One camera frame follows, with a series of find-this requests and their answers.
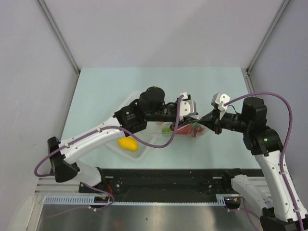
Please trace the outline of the red toy apple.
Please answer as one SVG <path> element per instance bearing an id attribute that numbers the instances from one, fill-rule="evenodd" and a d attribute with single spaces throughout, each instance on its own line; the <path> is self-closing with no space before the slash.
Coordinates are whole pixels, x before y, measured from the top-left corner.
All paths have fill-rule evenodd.
<path id="1" fill-rule="evenodd" d="M 202 133 L 204 129 L 198 123 L 190 123 L 177 129 L 177 135 L 187 135 L 193 138 Z"/>

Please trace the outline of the clear zip top bag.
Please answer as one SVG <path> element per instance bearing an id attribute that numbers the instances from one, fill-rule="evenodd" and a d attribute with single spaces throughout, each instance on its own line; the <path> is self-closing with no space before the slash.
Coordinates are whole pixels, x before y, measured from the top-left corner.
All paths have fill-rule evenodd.
<path id="1" fill-rule="evenodd" d="M 198 123 L 200 117 L 189 116 L 183 118 L 178 125 L 176 135 L 197 138 L 204 135 L 209 129 Z M 156 122 L 158 128 L 155 128 L 150 134 L 154 136 L 170 136 L 173 134 L 175 122 Z"/>

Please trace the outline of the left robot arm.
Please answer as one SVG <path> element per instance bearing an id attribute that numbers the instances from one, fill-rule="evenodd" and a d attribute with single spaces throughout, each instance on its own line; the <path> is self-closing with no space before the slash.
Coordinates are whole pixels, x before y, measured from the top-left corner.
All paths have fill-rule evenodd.
<path id="1" fill-rule="evenodd" d="M 188 93 L 181 93 L 174 103 L 166 103 L 161 88 L 149 87 L 139 98 L 90 131 L 67 140 L 50 138 L 48 146 L 55 181 L 77 180 L 95 192 L 102 192 L 106 180 L 101 170 L 80 162 L 81 157 L 107 143 L 145 130 L 148 122 L 173 122 L 174 130 L 177 130 L 180 121 L 196 114 L 196 103 Z"/>

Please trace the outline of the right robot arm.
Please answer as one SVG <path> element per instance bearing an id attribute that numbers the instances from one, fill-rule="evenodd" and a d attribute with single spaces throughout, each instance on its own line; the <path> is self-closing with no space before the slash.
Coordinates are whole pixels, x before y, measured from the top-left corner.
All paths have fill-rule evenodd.
<path id="1" fill-rule="evenodd" d="M 286 144 L 278 133 L 267 126 L 267 107 L 253 94 L 242 96 L 241 113 L 227 113 L 230 97 L 217 93 L 212 99 L 214 109 L 200 119 L 200 124 L 220 134 L 223 129 L 243 134 L 246 148 L 254 156 L 265 177 L 267 196 L 242 170 L 235 168 L 223 174 L 222 188 L 237 192 L 248 202 L 265 231 L 305 231 L 308 211 L 301 203 L 293 185 L 284 157 Z"/>

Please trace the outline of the yellow toy mango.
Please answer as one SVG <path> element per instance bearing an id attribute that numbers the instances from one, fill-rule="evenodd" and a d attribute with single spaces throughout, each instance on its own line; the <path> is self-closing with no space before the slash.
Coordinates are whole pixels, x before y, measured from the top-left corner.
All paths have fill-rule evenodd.
<path id="1" fill-rule="evenodd" d="M 139 148 L 138 142 L 131 137 L 121 138 L 117 141 L 117 143 L 122 149 L 133 152 L 137 151 Z"/>

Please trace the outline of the light green toy cucumber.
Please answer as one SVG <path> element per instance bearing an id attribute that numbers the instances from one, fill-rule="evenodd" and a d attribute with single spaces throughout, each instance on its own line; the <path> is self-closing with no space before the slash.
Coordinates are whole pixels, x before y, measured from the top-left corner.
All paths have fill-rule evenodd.
<path id="1" fill-rule="evenodd" d="M 170 133 L 173 133 L 173 130 L 169 127 L 164 127 L 164 128 L 162 128 L 161 133 L 162 134 L 170 134 Z"/>

